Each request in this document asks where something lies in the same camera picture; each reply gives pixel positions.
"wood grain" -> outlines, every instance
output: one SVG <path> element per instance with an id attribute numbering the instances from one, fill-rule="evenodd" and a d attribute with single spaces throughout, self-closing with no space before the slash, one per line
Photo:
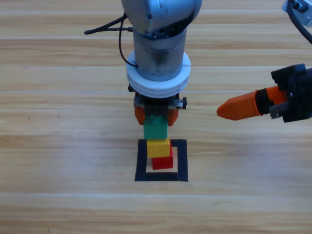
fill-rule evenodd
<path id="1" fill-rule="evenodd" d="M 0 0 L 0 234 L 311 234 L 310 121 L 216 115 L 274 86 L 271 71 L 312 66 L 282 3 L 204 0 L 188 109 L 169 130 L 188 140 L 190 182 L 137 183 L 143 129 L 117 33 L 83 35 L 121 2 Z"/>

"white ring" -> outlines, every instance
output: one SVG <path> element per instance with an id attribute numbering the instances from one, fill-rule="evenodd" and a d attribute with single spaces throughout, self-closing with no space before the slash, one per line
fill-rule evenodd
<path id="1" fill-rule="evenodd" d="M 134 51 L 128 56 L 128 61 L 135 62 Z M 189 82 L 191 61 L 186 53 L 183 56 L 182 70 L 175 78 L 167 81 L 152 81 L 143 78 L 135 67 L 127 64 L 129 84 L 138 93 L 151 98 L 167 98 L 180 93 Z"/>

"green block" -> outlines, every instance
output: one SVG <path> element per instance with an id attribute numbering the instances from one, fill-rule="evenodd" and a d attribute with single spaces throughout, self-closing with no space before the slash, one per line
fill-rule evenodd
<path id="1" fill-rule="evenodd" d="M 144 138 L 147 140 L 165 140 L 168 136 L 168 121 L 163 116 L 146 116 Z"/>

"red block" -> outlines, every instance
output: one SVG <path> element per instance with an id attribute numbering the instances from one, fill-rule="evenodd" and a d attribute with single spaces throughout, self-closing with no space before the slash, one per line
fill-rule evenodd
<path id="1" fill-rule="evenodd" d="M 174 167 L 173 150 L 170 141 L 170 157 L 152 158 L 153 170 L 169 169 Z"/>
<path id="2" fill-rule="evenodd" d="M 172 145 L 171 145 L 171 141 L 170 141 L 170 156 L 173 157 L 174 152 L 172 151 Z"/>

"yellow block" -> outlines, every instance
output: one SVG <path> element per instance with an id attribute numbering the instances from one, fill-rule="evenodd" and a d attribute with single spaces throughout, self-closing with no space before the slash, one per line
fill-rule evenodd
<path id="1" fill-rule="evenodd" d="M 147 140 L 147 156 L 169 157 L 170 156 L 170 140 L 169 136 L 165 140 Z"/>

